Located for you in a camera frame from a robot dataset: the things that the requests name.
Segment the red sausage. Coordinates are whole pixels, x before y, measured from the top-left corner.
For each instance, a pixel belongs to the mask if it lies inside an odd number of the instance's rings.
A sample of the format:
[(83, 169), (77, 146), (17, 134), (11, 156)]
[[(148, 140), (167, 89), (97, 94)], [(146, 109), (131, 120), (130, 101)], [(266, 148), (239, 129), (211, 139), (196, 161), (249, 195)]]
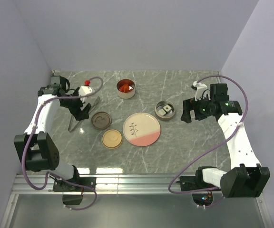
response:
[(133, 90), (133, 88), (129, 84), (124, 84), (125, 90), (124, 93), (129, 93)]

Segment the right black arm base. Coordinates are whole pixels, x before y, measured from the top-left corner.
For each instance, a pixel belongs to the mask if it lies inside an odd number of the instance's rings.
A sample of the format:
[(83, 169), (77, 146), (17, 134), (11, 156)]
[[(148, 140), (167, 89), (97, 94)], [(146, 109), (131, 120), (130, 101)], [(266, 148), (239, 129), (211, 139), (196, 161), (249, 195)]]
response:
[[(213, 187), (212, 184), (197, 180), (196, 176), (181, 176), (178, 183), (180, 184), (181, 191), (192, 191)], [(197, 207), (210, 206), (213, 203), (212, 191), (207, 191), (205, 193), (194, 192), (192, 193), (192, 200)]]

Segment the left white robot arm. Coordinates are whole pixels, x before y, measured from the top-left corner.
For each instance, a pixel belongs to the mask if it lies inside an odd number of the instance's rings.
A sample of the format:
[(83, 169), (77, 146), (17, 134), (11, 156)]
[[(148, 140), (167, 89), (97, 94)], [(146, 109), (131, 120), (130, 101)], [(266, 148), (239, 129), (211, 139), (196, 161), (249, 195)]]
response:
[(91, 104), (85, 103), (85, 96), (93, 92), (90, 81), (70, 93), (70, 82), (62, 76), (52, 76), (50, 84), (38, 91), (38, 104), (34, 116), (24, 134), (16, 135), (14, 145), (25, 171), (51, 171), (63, 177), (64, 185), (70, 191), (81, 186), (81, 179), (75, 166), (60, 161), (60, 154), (50, 131), (59, 107), (69, 110), (77, 121), (89, 118)]

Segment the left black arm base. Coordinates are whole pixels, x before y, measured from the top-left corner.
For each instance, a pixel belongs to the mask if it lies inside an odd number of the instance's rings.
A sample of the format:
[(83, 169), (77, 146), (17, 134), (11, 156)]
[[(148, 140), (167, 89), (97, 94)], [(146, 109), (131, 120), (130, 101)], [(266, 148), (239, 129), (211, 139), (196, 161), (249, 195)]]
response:
[(55, 179), (53, 192), (62, 193), (62, 202), (67, 206), (80, 205), (85, 192), (94, 192), (96, 177), (78, 177), (67, 182)]

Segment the sushi roll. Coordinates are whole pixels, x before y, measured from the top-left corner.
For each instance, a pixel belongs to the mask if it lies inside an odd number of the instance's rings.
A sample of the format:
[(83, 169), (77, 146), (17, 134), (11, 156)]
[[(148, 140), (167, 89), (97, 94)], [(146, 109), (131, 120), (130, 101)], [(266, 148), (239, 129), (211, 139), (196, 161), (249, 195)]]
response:
[(167, 105), (165, 105), (165, 106), (163, 107), (163, 109), (164, 109), (164, 111), (165, 111), (166, 113), (169, 113), (169, 112), (171, 112), (171, 111), (172, 111), (172, 107), (171, 107), (171, 106), (169, 106), (168, 104), (167, 104)]
[(159, 115), (161, 115), (161, 116), (166, 115), (166, 111), (165, 111), (164, 109), (160, 109), (160, 110), (158, 111), (158, 113), (159, 113)]

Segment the orange carrot piece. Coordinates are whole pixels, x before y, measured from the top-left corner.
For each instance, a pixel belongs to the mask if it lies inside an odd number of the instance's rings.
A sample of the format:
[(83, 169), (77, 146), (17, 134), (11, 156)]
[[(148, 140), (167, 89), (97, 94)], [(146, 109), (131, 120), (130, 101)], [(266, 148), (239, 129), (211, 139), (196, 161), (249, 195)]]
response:
[(124, 85), (119, 88), (119, 91), (122, 92), (122, 93), (124, 92), (124, 90), (125, 90), (125, 86)]

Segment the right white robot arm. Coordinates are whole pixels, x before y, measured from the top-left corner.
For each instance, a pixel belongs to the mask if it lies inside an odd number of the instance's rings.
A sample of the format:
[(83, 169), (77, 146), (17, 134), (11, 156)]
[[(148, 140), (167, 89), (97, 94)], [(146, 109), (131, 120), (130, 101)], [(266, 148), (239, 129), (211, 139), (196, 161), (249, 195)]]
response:
[(199, 167), (195, 173), (195, 189), (217, 187), (226, 198), (257, 198), (270, 178), (270, 171), (257, 159), (243, 123), (243, 112), (237, 101), (229, 98), (227, 84), (206, 86), (195, 81), (195, 97), (183, 101), (181, 120), (187, 124), (213, 116), (222, 129), (228, 147), (231, 169)]

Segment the metal tongs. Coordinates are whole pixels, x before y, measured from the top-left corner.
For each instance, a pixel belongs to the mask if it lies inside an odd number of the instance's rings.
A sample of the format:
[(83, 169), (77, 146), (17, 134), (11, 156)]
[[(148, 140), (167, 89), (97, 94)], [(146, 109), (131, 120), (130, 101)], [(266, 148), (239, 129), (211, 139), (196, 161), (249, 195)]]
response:
[[(98, 96), (94, 103), (91, 105), (90, 109), (89, 109), (89, 113), (91, 113), (93, 111), (93, 109), (96, 107), (96, 105), (100, 102), (100, 97)], [(78, 121), (74, 126), (73, 126), (73, 121), (74, 121), (74, 116), (72, 115), (69, 121), (69, 125), (68, 125), (68, 132), (72, 133), (73, 131), (75, 131), (84, 120), (80, 120)]]

